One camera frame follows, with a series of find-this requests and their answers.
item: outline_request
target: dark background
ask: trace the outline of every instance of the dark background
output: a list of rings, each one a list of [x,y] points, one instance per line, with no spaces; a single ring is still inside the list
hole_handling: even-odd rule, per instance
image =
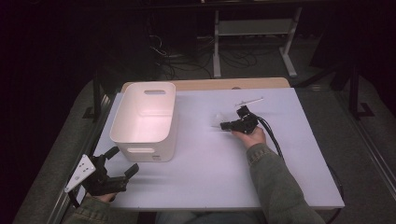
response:
[[[79,2],[92,7],[90,1]],[[94,7],[106,3],[95,2]],[[155,80],[158,67],[148,48],[149,34],[160,35],[166,44],[194,55],[195,37],[213,35],[213,11],[86,11],[73,1],[60,0],[0,4],[4,105],[0,191],[7,204],[0,220],[7,223],[18,211],[81,89],[95,75],[107,93],[125,81]],[[114,4],[123,7],[125,3]],[[269,11],[274,16],[289,13],[277,9]],[[319,36],[327,28],[312,64],[323,68],[343,60],[356,64],[396,115],[392,12],[390,1],[345,1],[331,10],[306,7],[297,33]],[[233,19],[247,14],[253,17],[248,19],[262,16],[260,11],[243,10],[222,15]]]

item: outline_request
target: white tabletop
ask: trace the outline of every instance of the white tabletop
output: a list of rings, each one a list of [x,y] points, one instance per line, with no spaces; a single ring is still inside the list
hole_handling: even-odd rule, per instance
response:
[[[109,138],[122,93],[111,108],[95,156],[115,144]],[[238,119],[236,104],[268,121],[290,172],[315,209],[343,207],[326,162],[312,134],[296,92],[286,89],[178,91],[177,147],[169,162],[139,162],[140,171],[130,179],[113,207],[133,210],[236,210],[260,207],[251,182],[246,150],[230,133],[212,127],[221,113],[230,121]],[[268,145],[275,149],[268,139]],[[108,175],[123,175],[133,163],[121,152],[106,162]]]

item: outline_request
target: floor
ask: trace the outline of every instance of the floor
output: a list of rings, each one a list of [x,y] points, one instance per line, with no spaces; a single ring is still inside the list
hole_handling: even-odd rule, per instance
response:
[[[289,78],[277,51],[282,41],[278,36],[242,38],[237,42],[224,40],[220,46],[221,78],[285,77],[290,84],[297,84],[321,71],[309,66],[318,40],[298,37],[290,50],[298,76]],[[163,61],[162,69],[160,80],[210,78],[213,69],[211,54],[203,51],[195,60],[184,57],[168,59]],[[367,103],[375,116],[362,118],[357,125],[346,109],[348,85],[342,91],[332,91],[329,86],[331,80],[332,75],[329,75],[296,91],[323,157],[343,187],[346,207],[332,223],[393,223],[396,220],[395,197],[375,165],[359,128],[363,126],[367,130],[387,165],[394,171],[395,151],[391,146],[395,146],[392,139],[396,132],[395,119],[381,104],[371,84],[361,78],[360,101]],[[336,211],[318,213],[325,220],[331,220]],[[149,223],[153,220],[152,215],[113,209],[110,223]]]

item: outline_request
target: bin handle cutout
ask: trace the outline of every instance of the bin handle cutout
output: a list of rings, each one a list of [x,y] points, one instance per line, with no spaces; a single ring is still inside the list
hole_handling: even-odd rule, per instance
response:
[[[149,91],[145,91],[146,95],[165,95],[166,91],[162,91],[162,90],[149,90]]]

